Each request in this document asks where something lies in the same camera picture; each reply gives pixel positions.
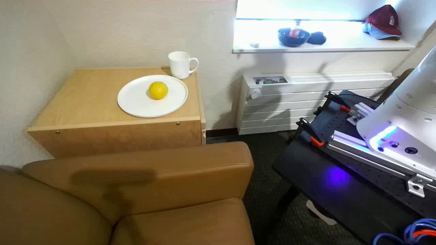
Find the dark blue bowl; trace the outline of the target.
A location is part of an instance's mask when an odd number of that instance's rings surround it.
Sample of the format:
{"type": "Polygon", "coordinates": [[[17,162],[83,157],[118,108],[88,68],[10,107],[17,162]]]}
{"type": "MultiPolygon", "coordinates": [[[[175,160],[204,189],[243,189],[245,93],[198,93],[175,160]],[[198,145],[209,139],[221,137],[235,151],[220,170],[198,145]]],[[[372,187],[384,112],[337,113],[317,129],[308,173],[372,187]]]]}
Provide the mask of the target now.
{"type": "Polygon", "coordinates": [[[281,28],[278,30],[278,40],[281,44],[288,47],[300,47],[307,43],[307,39],[311,36],[311,33],[301,29],[299,38],[289,37],[291,28],[281,28]]]}

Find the dark round object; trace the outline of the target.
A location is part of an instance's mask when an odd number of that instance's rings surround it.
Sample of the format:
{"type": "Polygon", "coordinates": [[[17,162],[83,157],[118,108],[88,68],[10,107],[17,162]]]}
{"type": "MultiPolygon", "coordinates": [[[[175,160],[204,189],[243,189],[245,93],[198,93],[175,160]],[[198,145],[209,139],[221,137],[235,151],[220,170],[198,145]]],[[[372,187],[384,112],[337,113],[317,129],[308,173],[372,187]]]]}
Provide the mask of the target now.
{"type": "Polygon", "coordinates": [[[323,45],[326,42],[327,38],[325,37],[323,32],[313,32],[310,34],[310,37],[307,39],[307,43],[312,45],[323,45]]]}

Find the photo card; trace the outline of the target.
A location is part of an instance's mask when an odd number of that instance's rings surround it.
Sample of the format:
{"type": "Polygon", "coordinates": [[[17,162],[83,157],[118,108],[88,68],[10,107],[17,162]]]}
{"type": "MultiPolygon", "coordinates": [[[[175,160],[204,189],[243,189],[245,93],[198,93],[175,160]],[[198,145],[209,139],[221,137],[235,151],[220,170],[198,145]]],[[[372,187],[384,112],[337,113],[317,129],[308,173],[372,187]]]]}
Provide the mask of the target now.
{"type": "Polygon", "coordinates": [[[253,77],[253,80],[257,85],[288,83],[288,81],[283,76],[253,77]]]}

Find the yellow lemon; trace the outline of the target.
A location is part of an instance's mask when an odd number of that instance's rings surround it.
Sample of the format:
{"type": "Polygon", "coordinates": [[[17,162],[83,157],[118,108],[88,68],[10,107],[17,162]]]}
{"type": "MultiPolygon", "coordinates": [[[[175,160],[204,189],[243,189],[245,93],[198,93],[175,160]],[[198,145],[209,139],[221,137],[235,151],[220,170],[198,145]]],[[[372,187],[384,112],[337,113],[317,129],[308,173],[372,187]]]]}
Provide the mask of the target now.
{"type": "Polygon", "coordinates": [[[164,82],[153,82],[148,88],[148,95],[151,99],[161,100],[168,95],[169,88],[164,82]]]}

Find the white mug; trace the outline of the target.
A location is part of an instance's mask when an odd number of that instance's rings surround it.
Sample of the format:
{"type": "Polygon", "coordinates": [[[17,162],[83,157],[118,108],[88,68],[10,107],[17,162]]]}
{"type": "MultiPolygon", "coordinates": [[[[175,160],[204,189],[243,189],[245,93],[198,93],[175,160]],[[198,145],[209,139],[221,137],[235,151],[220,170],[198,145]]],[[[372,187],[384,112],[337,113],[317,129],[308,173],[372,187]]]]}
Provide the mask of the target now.
{"type": "Polygon", "coordinates": [[[172,76],[181,80],[188,78],[199,66],[199,60],[184,51],[171,52],[168,59],[172,76]]]}

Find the white radiator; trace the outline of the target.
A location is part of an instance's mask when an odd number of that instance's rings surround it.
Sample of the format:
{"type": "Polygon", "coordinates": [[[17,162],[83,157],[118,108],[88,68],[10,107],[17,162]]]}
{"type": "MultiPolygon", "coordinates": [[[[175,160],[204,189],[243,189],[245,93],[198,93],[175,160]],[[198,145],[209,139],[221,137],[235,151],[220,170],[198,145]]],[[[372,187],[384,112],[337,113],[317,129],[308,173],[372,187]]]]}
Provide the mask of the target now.
{"type": "Polygon", "coordinates": [[[240,135],[295,130],[296,121],[315,118],[313,112],[324,104],[329,91],[344,90],[369,99],[379,98],[396,77],[385,71],[354,71],[306,74],[265,74],[246,72],[242,76],[237,129],[240,135]],[[253,77],[283,76],[288,83],[257,85],[253,77]],[[251,90],[262,96],[250,99],[251,90]]]}

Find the white plate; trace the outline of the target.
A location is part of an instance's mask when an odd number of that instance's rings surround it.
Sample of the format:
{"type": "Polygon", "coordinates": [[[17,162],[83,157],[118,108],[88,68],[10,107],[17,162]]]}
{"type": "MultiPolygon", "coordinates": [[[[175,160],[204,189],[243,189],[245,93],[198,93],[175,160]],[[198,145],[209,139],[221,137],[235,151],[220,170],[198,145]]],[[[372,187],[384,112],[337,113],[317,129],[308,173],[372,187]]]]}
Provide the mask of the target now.
{"type": "Polygon", "coordinates": [[[144,76],[127,83],[118,93],[117,102],[125,113],[139,118],[156,118],[178,110],[186,102],[187,85],[172,76],[144,76]],[[168,88],[167,95],[153,99],[149,88],[154,82],[162,82],[168,88]]]}

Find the black orange clamp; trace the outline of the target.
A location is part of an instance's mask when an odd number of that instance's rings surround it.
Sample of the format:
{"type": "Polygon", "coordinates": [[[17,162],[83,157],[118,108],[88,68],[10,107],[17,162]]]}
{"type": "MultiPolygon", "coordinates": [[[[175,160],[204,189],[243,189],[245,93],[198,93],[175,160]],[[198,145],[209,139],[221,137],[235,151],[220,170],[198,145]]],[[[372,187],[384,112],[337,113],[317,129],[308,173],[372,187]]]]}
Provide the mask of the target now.
{"type": "Polygon", "coordinates": [[[319,136],[314,127],[303,117],[299,118],[299,121],[296,122],[297,129],[294,134],[295,138],[298,138],[302,132],[305,132],[310,139],[310,142],[313,146],[322,147],[325,144],[325,141],[319,136]]]}
{"type": "Polygon", "coordinates": [[[315,116],[318,116],[323,110],[328,109],[329,105],[332,102],[338,104],[340,106],[340,110],[343,110],[347,113],[350,112],[350,110],[352,109],[346,104],[346,102],[344,101],[344,99],[341,98],[341,96],[339,96],[338,94],[332,91],[329,91],[324,97],[326,98],[326,101],[322,106],[319,106],[316,109],[316,111],[313,112],[315,116]]]}

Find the wooden side cabinet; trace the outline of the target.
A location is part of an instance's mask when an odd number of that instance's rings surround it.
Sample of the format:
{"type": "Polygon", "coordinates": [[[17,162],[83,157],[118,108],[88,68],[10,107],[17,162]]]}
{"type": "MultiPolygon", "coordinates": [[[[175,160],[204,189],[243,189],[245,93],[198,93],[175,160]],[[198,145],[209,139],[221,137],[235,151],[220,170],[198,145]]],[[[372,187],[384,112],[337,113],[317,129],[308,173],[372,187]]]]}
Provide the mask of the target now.
{"type": "Polygon", "coordinates": [[[169,76],[170,68],[76,70],[27,132],[54,158],[205,145],[206,120],[196,73],[183,80],[187,101],[169,115],[137,118],[118,106],[124,85],[153,75],[169,76]]]}

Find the white window sill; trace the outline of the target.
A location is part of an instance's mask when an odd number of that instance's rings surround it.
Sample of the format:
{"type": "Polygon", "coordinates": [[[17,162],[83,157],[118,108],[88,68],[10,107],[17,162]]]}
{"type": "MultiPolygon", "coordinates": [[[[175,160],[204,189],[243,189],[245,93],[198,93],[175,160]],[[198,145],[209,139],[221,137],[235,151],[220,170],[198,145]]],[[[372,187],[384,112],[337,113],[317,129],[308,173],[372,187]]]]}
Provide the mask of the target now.
{"type": "Polygon", "coordinates": [[[411,51],[414,45],[354,21],[237,19],[233,53],[411,51]]]}

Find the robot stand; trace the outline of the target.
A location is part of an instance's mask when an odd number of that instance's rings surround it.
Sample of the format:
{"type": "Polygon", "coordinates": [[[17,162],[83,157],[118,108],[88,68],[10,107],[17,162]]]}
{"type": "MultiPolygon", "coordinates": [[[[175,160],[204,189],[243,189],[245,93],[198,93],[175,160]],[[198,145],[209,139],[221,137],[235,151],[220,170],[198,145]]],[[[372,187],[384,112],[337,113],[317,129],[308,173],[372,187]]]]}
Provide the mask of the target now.
{"type": "Polygon", "coordinates": [[[272,167],[291,183],[283,207],[301,193],[365,244],[380,233],[402,236],[421,218],[436,219],[435,192],[411,194],[401,175],[317,147],[306,132],[293,138],[272,167]]]}

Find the light blue cap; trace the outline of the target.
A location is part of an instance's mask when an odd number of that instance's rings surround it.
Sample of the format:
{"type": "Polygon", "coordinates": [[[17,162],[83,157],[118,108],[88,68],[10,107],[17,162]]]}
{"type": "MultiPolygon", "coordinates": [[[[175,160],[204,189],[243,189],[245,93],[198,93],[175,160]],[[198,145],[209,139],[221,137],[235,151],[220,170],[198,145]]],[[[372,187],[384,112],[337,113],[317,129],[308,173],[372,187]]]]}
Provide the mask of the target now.
{"type": "Polygon", "coordinates": [[[370,23],[365,23],[363,25],[362,31],[364,33],[369,34],[371,37],[373,37],[377,40],[395,40],[395,41],[400,40],[400,37],[398,35],[386,33],[384,31],[376,28],[375,26],[373,26],[370,23]]]}

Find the maroon cap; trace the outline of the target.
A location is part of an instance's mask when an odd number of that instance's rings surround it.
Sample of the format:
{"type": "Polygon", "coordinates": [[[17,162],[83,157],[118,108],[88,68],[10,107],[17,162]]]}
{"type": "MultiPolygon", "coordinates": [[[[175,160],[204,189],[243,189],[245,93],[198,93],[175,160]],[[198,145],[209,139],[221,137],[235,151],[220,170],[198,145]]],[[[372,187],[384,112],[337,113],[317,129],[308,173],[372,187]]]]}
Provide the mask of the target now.
{"type": "Polygon", "coordinates": [[[399,16],[393,6],[389,4],[369,14],[365,20],[365,27],[374,27],[386,34],[402,35],[402,32],[399,30],[399,16]]]}

